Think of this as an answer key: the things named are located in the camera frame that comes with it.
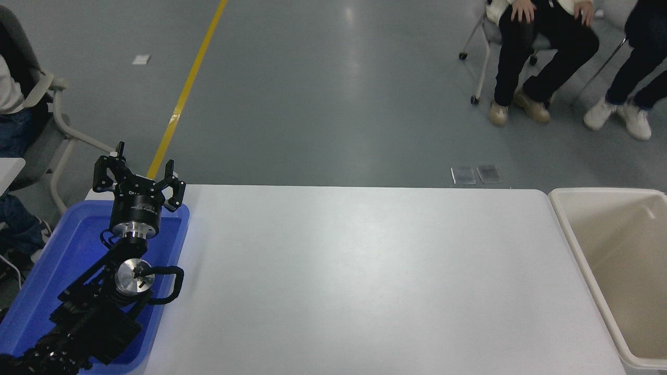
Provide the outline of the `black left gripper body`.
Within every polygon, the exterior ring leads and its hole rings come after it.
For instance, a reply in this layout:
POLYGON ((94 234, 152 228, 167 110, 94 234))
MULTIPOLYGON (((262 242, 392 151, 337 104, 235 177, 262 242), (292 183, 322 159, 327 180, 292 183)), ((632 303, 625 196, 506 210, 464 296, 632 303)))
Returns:
POLYGON ((109 225, 137 222, 158 226, 164 202, 156 181, 143 176, 125 178, 115 185, 109 225))

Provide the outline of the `person's right hand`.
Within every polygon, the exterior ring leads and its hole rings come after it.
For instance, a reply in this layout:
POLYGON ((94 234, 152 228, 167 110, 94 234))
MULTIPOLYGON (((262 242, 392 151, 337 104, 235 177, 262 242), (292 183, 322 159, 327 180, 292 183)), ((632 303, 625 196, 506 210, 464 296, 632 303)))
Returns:
POLYGON ((536 5, 531 0, 516 0, 511 2, 511 20, 519 23, 532 23, 535 19, 536 5))

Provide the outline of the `person's left hand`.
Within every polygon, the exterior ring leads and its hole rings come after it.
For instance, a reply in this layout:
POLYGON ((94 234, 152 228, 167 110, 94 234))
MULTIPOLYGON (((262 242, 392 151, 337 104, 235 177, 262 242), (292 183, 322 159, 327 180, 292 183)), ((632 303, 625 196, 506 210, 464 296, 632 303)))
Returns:
POLYGON ((573 17, 585 26, 590 28, 594 20, 594 5, 592 1, 573 1, 573 17))

